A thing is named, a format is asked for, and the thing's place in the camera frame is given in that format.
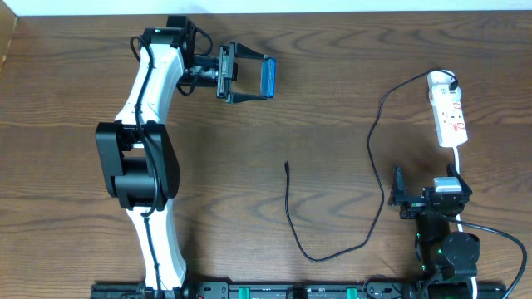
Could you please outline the blue Galaxy smartphone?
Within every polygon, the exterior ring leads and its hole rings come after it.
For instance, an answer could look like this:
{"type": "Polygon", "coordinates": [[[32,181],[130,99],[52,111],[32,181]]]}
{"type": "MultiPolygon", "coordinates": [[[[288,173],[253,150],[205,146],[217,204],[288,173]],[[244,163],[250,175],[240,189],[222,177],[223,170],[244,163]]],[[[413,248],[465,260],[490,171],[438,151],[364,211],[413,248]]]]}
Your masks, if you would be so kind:
{"type": "Polygon", "coordinates": [[[261,63],[260,95],[273,98],[275,92],[276,59],[269,58],[261,63]]]}

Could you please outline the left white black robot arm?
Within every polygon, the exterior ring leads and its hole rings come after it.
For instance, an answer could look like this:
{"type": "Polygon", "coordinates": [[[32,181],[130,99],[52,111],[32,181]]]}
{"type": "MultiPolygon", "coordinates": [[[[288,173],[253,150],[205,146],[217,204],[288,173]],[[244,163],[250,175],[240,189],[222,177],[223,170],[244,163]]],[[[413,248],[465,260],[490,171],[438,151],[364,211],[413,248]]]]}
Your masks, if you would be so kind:
{"type": "Polygon", "coordinates": [[[180,167],[166,128],[173,94],[213,87],[229,104],[274,96],[276,60],[241,43],[195,53],[202,32],[186,16],[170,16],[130,39],[139,63],[131,93],[112,122],[96,127],[96,146],[109,195],[133,222],[145,260],[144,289],[155,296],[181,289],[186,262],[171,209],[180,167]]]}

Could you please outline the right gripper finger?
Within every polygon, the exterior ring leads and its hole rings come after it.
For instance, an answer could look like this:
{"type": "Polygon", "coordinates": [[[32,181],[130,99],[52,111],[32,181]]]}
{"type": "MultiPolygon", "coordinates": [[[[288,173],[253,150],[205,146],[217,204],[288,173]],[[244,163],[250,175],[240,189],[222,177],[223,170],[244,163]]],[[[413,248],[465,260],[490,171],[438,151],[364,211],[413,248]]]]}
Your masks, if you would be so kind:
{"type": "Polygon", "coordinates": [[[401,205],[406,198],[406,187],[400,166],[397,164],[393,170],[394,178],[388,204],[390,206],[401,205]]]}
{"type": "Polygon", "coordinates": [[[458,173],[458,170],[456,169],[456,166],[453,163],[449,163],[446,166],[446,173],[448,177],[455,178],[458,183],[461,186],[461,192],[464,195],[472,195],[472,190],[469,187],[469,185],[465,182],[465,180],[461,177],[461,175],[458,173]]]}

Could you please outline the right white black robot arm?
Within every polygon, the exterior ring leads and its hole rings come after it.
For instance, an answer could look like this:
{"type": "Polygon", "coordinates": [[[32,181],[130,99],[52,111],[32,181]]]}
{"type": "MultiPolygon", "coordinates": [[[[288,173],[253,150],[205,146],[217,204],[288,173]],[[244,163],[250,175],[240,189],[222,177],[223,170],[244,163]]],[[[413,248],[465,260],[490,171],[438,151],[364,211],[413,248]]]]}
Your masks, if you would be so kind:
{"type": "Polygon", "coordinates": [[[471,233],[451,231],[450,222],[456,219],[472,190],[447,165],[447,175],[433,179],[418,197],[406,194],[401,168],[394,168],[394,180],[388,204],[400,208],[401,219],[416,222],[416,258],[423,274],[409,282],[403,294],[407,298],[465,298],[472,293],[471,278],[477,275],[480,240],[471,233]]]}

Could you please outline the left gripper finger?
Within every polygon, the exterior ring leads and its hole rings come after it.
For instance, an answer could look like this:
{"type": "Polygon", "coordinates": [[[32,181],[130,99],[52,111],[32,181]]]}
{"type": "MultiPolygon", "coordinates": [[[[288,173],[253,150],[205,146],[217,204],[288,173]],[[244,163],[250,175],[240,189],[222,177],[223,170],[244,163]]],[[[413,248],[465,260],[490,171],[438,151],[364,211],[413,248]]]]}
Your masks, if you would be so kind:
{"type": "Polygon", "coordinates": [[[265,61],[270,58],[269,55],[256,52],[239,42],[231,42],[229,45],[229,48],[232,54],[234,55],[234,57],[236,58],[260,60],[260,61],[265,61]]]}
{"type": "Polygon", "coordinates": [[[238,104],[250,100],[267,100],[267,96],[253,95],[253,94],[244,94],[244,93],[229,93],[227,97],[227,102],[229,104],[238,104]]]}

